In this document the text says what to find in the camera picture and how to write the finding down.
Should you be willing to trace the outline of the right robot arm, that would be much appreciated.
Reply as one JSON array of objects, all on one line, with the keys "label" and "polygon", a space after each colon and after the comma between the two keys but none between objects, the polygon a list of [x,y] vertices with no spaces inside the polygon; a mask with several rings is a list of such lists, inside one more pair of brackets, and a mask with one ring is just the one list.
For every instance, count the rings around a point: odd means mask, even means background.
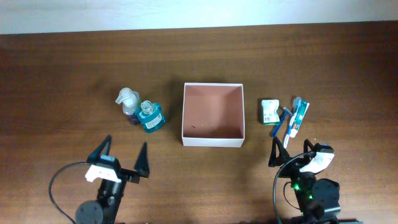
[{"label": "right robot arm", "polygon": [[330,179],[317,179],[333,160],[334,149],[322,143],[312,144],[304,140],[303,153],[290,156],[279,138],[272,140],[269,167],[278,167],[272,185],[272,203],[278,223],[282,219],[276,203],[276,187],[280,178],[288,178],[294,190],[300,215],[290,219],[291,223],[359,223],[356,219],[340,220],[340,185]]}]

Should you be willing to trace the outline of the blue white toothbrush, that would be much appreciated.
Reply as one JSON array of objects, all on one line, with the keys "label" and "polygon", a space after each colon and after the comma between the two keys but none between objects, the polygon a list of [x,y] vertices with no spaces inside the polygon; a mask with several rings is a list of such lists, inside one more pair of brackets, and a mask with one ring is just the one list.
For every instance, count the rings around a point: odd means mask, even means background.
[{"label": "blue white toothbrush", "polygon": [[293,126],[293,124],[294,124],[294,121],[295,121],[295,118],[296,118],[296,116],[297,116],[298,110],[299,110],[299,108],[300,108],[301,101],[302,101],[301,97],[296,97],[296,98],[293,100],[294,112],[292,113],[292,116],[291,116],[291,118],[290,118],[288,130],[287,130],[287,133],[286,133],[286,135],[285,135],[285,137],[284,137],[284,141],[283,141],[283,145],[284,145],[285,148],[287,148],[287,146],[288,146],[289,138],[290,138],[290,132],[291,132],[291,130],[292,130],[292,126]]}]

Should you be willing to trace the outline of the clear pump bottle purple liquid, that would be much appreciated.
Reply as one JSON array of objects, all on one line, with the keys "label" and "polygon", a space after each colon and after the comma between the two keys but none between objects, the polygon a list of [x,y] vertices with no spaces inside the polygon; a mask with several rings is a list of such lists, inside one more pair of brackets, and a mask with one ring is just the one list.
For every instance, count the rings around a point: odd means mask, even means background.
[{"label": "clear pump bottle purple liquid", "polygon": [[137,125],[141,123],[138,119],[138,114],[141,110],[141,97],[138,92],[130,88],[123,88],[120,90],[115,102],[123,105],[123,113],[131,124]]}]

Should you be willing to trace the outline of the blue disposable razor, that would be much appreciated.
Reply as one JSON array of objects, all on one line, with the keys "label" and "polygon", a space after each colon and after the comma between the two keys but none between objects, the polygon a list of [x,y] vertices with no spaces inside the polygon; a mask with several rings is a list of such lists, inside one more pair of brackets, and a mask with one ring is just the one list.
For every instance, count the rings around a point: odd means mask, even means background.
[{"label": "blue disposable razor", "polygon": [[274,138],[276,137],[277,133],[279,132],[280,127],[282,126],[284,120],[288,116],[293,116],[293,113],[286,107],[283,107],[284,113],[282,116],[279,118],[279,124],[276,125],[276,127],[273,129],[271,137]]}]

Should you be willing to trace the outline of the white cardboard box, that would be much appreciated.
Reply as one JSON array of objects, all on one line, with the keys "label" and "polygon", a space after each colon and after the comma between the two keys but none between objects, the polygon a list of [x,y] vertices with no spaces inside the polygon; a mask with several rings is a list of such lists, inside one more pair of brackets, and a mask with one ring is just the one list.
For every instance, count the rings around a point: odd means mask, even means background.
[{"label": "white cardboard box", "polygon": [[241,147],[245,140],[241,83],[185,83],[182,109],[185,147]]}]

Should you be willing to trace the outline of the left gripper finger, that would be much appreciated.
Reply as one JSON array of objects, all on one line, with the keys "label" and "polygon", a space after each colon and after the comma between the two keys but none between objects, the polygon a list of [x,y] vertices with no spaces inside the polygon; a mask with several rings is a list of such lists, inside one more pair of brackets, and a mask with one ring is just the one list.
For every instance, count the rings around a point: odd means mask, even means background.
[{"label": "left gripper finger", "polygon": [[144,178],[150,175],[149,160],[147,156],[147,143],[144,142],[134,165],[136,172]]},{"label": "left gripper finger", "polygon": [[89,159],[99,159],[101,155],[108,156],[111,146],[111,135],[107,135],[104,141],[88,156]]}]

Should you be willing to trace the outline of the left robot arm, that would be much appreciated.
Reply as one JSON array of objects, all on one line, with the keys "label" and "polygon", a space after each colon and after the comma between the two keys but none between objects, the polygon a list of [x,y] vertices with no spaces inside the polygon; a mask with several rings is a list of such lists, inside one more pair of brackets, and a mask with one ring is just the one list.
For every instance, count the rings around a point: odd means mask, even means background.
[{"label": "left robot arm", "polygon": [[124,190],[128,182],[138,184],[140,178],[150,175],[147,156],[147,143],[144,142],[136,159],[133,170],[121,167],[116,157],[110,156],[111,136],[88,156],[90,167],[85,174],[88,182],[101,180],[95,200],[83,202],[75,212],[75,221],[83,224],[113,224],[119,210]]}]

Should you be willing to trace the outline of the blue mouthwash bottle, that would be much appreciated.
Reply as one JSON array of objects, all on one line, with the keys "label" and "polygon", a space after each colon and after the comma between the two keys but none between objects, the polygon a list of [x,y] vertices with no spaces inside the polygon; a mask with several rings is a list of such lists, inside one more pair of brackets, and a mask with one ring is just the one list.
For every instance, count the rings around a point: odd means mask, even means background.
[{"label": "blue mouthwash bottle", "polygon": [[141,103],[141,110],[137,115],[146,133],[153,133],[165,124],[162,108],[158,103],[145,100]]}]

